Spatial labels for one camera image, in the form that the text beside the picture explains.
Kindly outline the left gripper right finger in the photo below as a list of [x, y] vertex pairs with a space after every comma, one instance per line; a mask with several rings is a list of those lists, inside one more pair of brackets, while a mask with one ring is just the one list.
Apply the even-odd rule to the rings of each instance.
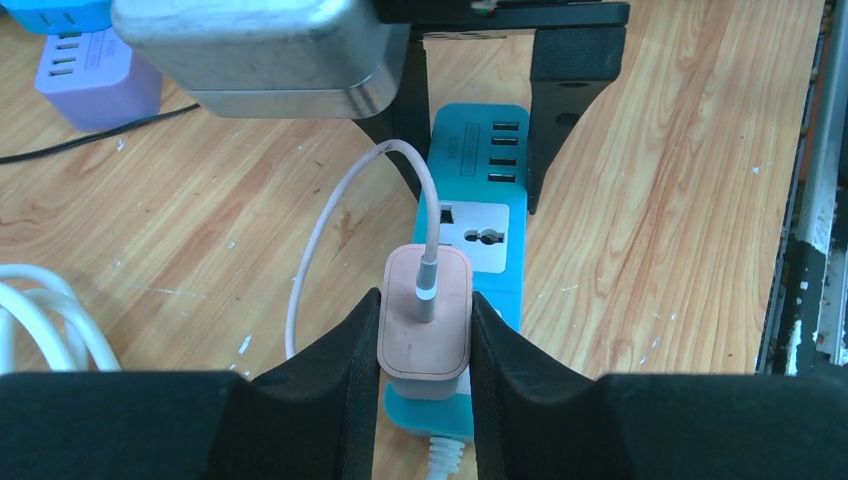
[[828, 376], [589, 379], [473, 297], [483, 479], [843, 479], [847, 385]]

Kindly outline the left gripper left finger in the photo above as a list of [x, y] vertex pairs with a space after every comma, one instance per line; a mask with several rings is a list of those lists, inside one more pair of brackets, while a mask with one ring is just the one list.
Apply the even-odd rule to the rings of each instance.
[[227, 371], [1, 380], [5, 479], [368, 479], [381, 294], [246, 379]]

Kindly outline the teal power strip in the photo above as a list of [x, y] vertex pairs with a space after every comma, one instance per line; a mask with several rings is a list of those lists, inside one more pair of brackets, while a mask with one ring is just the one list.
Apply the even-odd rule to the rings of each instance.
[[[521, 327], [528, 209], [529, 114], [517, 105], [449, 104], [435, 118], [427, 165], [435, 202], [421, 199], [410, 244], [423, 244], [417, 285], [436, 282], [441, 245], [461, 250], [472, 268], [472, 309], [484, 298], [514, 330]], [[469, 442], [474, 435], [469, 366], [446, 400], [411, 400], [389, 383], [388, 418], [424, 437]]]

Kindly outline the pink USB charger plug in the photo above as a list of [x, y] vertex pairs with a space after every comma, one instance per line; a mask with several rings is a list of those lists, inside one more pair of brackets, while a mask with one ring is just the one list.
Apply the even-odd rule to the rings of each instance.
[[472, 268], [461, 250], [441, 245], [435, 286], [421, 288], [424, 250], [423, 244], [404, 245], [387, 260], [377, 360], [399, 396], [440, 401], [456, 393], [469, 366]]

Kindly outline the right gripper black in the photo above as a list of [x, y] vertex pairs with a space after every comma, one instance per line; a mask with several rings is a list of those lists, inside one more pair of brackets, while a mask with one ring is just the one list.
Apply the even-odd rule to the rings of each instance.
[[[620, 72], [630, 4], [617, 1], [376, 1], [379, 20], [415, 30], [538, 30], [530, 68], [528, 213], [545, 176], [595, 99]], [[353, 121], [374, 144], [400, 139], [427, 160], [431, 145], [426, 50], [408, 42], [399, 90], [383, 112]]]

